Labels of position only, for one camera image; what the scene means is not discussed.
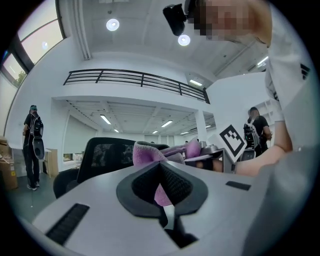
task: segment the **black camera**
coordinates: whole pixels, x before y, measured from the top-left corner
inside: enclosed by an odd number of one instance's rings
[[[163,15],[169,23],[169,26],[175,36],[181,36],[185,30],[187,16],[182,9],[182,3],[171,4],[163,9]]]

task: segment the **black mesh chair back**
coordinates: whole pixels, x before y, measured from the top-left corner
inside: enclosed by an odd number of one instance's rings
[[[84,151],[77,183],[133,166],[134,144],[135,141],[122,138],[90,139]]]

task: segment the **window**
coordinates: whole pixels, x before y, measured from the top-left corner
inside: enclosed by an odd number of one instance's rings
[[[21,44],[36,64],[62,39],[55,0],[45,0],[25,21],[18,31]]]
[[[12,54],[10,54],[3,63],[1,71],[5,77],[17,88],[21,85],[26,76],[26,72]]]
[[[55,20],[32,33],[21,43],[26,54],[35,64],[62,39],[59,23]]]
[[[20,41],[23,41],[41,26],[57,19],[56,1],[45,0],[28,17],[18,31]]]

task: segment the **purple cloth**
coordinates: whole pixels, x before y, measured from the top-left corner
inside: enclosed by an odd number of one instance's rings
[[[200,151],[201,145],[196,138],[192,139],[185,145],[173,147],[137,141],[133,146],[133,164],[138,166],[157,161],[174,161],[180,164],[185,164],[182,153],[185,153],[185,157],[188,159],[198,157],[200,155]],[[160,206],[172,205],[161,184],[159,184],[155,191],[154,200]]]

